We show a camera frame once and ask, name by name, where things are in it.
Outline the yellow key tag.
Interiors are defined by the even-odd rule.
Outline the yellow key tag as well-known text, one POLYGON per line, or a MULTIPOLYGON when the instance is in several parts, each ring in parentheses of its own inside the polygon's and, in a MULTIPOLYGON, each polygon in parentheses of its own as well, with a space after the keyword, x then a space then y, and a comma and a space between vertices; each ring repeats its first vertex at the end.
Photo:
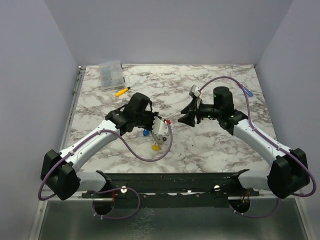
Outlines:
POLYGON ((156 144, 152 145, 151 148, 154 151, 160 151, 161 150, 161 147, 159 145, 156 145, 156 144))

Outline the blue key tag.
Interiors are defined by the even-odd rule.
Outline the blue key tag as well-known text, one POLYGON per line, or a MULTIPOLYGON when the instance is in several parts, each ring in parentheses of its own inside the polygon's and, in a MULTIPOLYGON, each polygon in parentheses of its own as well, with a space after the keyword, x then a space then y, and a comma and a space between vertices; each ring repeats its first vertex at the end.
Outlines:
POLYGON ((146 137, 146 136, 148 136, 149 135, 149 131, 147 130, 147 129, 144 129, 143 130, 143 135, 146 137))

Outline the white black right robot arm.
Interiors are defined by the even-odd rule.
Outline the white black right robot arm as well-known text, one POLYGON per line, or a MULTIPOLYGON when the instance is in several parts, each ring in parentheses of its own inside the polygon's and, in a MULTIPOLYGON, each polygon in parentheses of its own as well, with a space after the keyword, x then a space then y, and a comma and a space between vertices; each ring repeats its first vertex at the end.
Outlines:
POLYGON ((249 117, 235 109, 228 87, 213 90, 213 104, 204 104, 200 88, 191 87, 191 102, 181 110, 179 123, 194 127, 203 119, 218 121, 220 127, 255 150, 270 166, 266 172, 245 170, 230 182, 229 189, 240 196, 247 189, 271 191, 280 199, 294 194, 310 183, 307 156, 300 148, 291 149, 280 144, 250 122, 249 117))

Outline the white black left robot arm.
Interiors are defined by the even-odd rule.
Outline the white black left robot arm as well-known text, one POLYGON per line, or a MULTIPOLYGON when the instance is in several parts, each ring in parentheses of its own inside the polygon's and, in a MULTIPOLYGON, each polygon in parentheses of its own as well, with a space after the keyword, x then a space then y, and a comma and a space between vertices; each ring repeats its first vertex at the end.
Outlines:
POLYGON ((79 173, 82 166, 103 147, 134 128, 147 129, 156 136, 168 132, 166 121, 159 113, 147 110, 149 97, 135 93, 124 106, 110 111, 88 135, 68 148, 48 151, 43 160, 40 178, 60 200, 76 192, 89 191, 106 197, 111 190, 109 178, 101 171, 79 173))

